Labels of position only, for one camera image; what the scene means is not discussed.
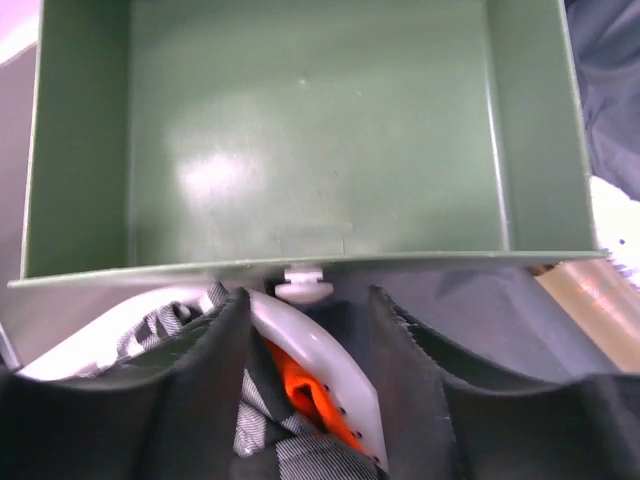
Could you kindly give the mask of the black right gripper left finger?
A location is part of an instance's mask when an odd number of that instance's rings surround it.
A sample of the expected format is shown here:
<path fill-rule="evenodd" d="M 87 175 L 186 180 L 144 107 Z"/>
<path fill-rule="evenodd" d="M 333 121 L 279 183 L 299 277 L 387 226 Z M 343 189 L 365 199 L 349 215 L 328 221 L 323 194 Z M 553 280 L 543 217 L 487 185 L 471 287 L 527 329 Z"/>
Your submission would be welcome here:
<path fill-rule="evenodd" d="M 44 382 L 2 370 L 2 478 L 229 478 L 249 337 L 249 294 L 238 289 L 101 376 Z"/>

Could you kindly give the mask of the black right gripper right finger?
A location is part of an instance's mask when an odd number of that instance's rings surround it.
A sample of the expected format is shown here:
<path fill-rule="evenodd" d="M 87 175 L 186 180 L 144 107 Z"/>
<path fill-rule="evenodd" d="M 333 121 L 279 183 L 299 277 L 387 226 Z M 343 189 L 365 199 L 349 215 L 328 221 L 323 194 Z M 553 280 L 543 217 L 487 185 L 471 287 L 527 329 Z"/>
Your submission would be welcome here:
<path fill-rule="evenodd" d="M 635 479 L 639 379 L 535 379 L 369 290 L 374 383 L 393 479 Z"/>

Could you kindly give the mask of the black white checked shirt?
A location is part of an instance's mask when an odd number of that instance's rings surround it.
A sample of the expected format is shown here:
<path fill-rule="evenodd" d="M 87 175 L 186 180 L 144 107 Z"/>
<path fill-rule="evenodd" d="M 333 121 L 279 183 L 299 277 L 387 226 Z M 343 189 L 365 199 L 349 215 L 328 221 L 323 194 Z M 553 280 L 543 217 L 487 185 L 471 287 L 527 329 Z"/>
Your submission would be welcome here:
<path fill-rule="evenodd" d="M 184 333 L 198 319 L 219 310 L 235 291 L 217 283 L 205 295 L 210 302 L 206 307 L 171 302 L 150 312 L 129 332 L 109 371 Z M 250 294 L 249 299 L 250 337 L 227 479 L 379 478 L 383 469 L 365 452 L 322 431 L 293 408 L 266 346 L 269 340 L 253 324 Z"/>

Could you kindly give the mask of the white plastic basket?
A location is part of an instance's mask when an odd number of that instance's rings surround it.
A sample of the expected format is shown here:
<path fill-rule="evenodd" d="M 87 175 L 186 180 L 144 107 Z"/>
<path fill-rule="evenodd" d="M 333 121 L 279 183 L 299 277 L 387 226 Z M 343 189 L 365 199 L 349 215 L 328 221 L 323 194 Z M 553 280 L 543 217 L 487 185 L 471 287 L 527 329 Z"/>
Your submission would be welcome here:
<path fill-rule="evenodd" d="M 205 287 L 174 286 L 131 297 L 19 373 L 51 381 L 110 366 L 116 361 L 116 340 L 136 320 L 171 301 L 206 307 L 210 304 L 205 298 L 206 291 Z M 264 293 L 251 290 L 249 294 L 256 330 L 328 388 L 333 404 L 345 409 L 345 423 L 365 454 L 387 470 L 377 392 L 352 356 L 324 328 L 296 308 Z"/>

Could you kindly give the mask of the white black space suitcase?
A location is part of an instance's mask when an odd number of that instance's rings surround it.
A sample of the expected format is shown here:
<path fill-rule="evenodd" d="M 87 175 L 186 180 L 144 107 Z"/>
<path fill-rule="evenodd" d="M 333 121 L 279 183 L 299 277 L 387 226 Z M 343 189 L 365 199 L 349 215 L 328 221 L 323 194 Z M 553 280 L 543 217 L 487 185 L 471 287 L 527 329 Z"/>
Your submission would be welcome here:
<path fill-rule="evenodd" d="M 639 202 L 639 5 L 571 1 L 567 17 L 592 176 Z M 525 268 L 341 274 L 326 327 L 363 353 L 368 289 L 507 368 L 548 380 L 620 370 Z"/>

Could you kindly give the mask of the orange garment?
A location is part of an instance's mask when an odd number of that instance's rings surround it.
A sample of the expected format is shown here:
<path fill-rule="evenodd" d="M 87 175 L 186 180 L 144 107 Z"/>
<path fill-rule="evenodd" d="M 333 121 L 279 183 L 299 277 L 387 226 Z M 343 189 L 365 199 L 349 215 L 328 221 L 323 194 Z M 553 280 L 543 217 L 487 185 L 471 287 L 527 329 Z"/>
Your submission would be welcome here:
<path fill-rule="evenodd" d="M 266 346 L 293 408 L 322 431 L 363 453 L 358 439 L 343 419 L 343 410 L 330 399 L 327 388 L 274 343 L 266 341 Z"/>

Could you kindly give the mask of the green drawer box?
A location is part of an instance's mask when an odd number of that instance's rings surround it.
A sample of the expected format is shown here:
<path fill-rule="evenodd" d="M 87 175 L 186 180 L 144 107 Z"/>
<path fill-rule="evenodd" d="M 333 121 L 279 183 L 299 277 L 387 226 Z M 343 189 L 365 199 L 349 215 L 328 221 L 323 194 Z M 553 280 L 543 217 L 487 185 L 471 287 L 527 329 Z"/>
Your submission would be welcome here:
<path fill-rule="evenodd" d="M 45 1 L 17 285 L 599 255 L 560 1 Z"/>

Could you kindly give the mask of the frosted bottle gold cap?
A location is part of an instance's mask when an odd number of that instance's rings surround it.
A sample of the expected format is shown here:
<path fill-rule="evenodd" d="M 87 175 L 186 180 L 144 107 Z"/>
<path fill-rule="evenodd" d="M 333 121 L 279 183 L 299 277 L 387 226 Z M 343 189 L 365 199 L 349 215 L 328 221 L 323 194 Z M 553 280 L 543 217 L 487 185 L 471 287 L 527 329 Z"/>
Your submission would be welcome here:
<path fill-rule="evenodd" d="M 534 266 L 529 272 L 616 367 L 639 371 L 639 291 L 608 260 Z"/>

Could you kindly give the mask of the white spray bottle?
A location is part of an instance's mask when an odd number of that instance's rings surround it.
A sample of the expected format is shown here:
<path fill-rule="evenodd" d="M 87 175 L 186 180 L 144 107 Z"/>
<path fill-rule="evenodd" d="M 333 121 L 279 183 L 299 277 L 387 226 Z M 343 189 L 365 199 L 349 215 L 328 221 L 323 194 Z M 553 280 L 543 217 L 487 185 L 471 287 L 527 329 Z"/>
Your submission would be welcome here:
<path fill-rule="evenodd" d="M 589 180 L 598 246 L 618 273 L 639 290 L 639 202 L 592 176 Z"/>

